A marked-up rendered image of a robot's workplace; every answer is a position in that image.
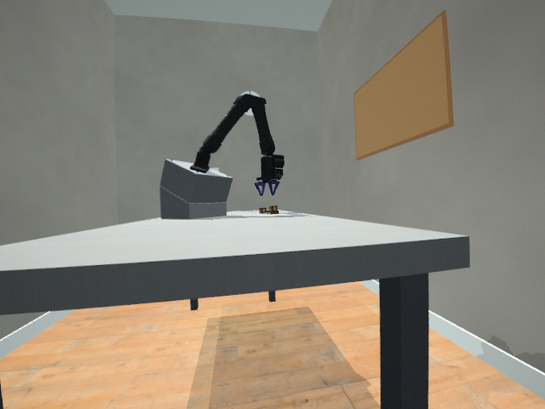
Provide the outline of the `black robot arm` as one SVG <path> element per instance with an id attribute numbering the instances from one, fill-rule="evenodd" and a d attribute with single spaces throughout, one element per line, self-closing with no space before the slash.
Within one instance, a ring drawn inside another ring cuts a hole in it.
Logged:
<path id="1" fill-rule="evenodd" d="M 237 97 L 237 100 L 233 104 L 231 110 L 222 119 L 217 128 L 204 140 L 203 146 L 197 153 L 195 164 L 190 166 L 190 170 L 202 173 L 206 173 L 209 170 L 210 154 L 217 152 L 232 127 L 251 108 L 259 133 L 261 154 L 265 155 L 261 158 L 261 167 L 271 166 L 270 176 L 276 176 L 276 180 L 280 180 L 283 176 L 283 169 L 275 168 L 284 167 L 284 156 L 273 154 L 275 146 L 267 122 L 266 100 L 255 95 L 245 94 L 240 98 Z"/>

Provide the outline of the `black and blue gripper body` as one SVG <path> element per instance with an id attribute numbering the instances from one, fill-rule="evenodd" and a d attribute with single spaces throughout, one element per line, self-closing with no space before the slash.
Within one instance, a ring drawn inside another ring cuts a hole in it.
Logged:
<path id="1" fill-rule="evenodd" d="M 276 181 L 276 180 L 273 180 L 273 179 L 277 179 L 276 176 L 270 176 L 270 167 L 271 166 L 261 167 L 261 177 L 256 178 L 256 180 L 257 181 L 262 180 L 263 182 L 259 181 L 257 183 L 268 183 L 268 181 Z"/>

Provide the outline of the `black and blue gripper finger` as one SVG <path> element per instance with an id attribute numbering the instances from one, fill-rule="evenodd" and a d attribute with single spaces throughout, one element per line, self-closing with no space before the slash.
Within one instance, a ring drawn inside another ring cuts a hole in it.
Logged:
<path id="1" fill-rule="evenodd" d="M 265 186 L 266 186 L 266 183 L 255 183 L 255 186 L 259 192 L 259 194 L 261 196 L 263 196 L 263 193 L 264 193 L 264 189 L 265 189 Z M 262 186 L 262 190 L 260 190 L 259 186 Z"/>
<path id="2" fill-rule="evenodd" d="M 273 185 L 272 184 L 275 184 L 274 190 L 273 190 Z M 270 188 L 270 191 L 271 191 L 272 195 L 275 194 L 275 191 L 276 191 L 276 189 L 278 187 L 278 184 L 279 184 L 279 181 L 268 181 L 268 185 L 269 185 L 269 188 Z"/>

